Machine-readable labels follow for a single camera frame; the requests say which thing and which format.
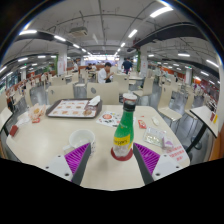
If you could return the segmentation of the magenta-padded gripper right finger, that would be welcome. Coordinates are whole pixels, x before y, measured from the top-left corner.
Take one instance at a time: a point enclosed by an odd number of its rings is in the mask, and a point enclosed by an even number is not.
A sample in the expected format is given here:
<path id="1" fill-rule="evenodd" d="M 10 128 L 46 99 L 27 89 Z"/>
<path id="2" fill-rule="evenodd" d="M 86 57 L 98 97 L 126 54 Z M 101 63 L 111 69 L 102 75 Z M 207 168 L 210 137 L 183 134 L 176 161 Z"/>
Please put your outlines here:
<path id="1" fill-rule="evenodd" d="M 133 153 L 145 185 L 182 169 L 168 154 L 159 155 L 138 143 L 133 144 Z"/>

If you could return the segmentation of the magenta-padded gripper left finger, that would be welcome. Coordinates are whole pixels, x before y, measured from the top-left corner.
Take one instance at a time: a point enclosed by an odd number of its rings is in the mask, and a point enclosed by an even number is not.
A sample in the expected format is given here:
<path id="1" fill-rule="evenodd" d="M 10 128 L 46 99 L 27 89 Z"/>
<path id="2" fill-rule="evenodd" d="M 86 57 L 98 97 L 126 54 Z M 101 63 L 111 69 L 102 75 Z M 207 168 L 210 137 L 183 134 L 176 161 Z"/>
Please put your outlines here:
<path id="1" fill-rule="evenodd" d="M 91 144 L 84 144 L 66 155 L 56 156 L 45 166 L 45 170 L 80 185 L 90 153 Z"/>

